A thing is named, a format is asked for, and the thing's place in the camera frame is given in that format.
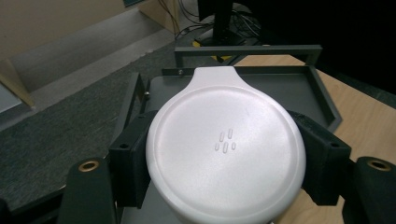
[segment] computer monitor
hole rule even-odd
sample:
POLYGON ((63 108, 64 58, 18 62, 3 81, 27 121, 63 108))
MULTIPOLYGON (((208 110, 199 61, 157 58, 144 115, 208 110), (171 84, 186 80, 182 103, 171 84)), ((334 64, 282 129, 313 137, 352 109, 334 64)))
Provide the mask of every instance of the computer monitor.
POLYGON ((213 28, 195 38, 200 46, 236 46, 246 39, 230 30, 233 0, 198 0, 199 20, 214 15, 213 28))

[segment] round lid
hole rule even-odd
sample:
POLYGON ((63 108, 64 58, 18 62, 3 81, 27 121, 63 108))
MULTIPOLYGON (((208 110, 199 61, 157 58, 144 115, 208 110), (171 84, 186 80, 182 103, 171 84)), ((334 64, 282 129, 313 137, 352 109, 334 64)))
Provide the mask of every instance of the round lid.
POLYGON ((294 120, 231 66, 196 68, 152 121, 146 151, 157 190, 180 217, 198 223, 270 221, 304 179, 294 120))

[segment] wooden table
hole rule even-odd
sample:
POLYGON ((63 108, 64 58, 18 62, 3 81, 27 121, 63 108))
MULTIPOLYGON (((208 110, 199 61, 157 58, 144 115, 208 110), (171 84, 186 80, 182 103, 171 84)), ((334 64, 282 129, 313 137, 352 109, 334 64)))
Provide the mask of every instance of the wooden table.
MULTIPOLYGON (((236 66, 302 64, 289 55, 264 55, 247 56, 236 66)), ((396 164, 396 110, 321 71, 318 74, 343 120, 334 134, 352 147, 350 159, 370 156, 396 164)), ((301 190, 275 224, 344 223, 343 205, 340 197, 337 206, 317 206, 301 190)))

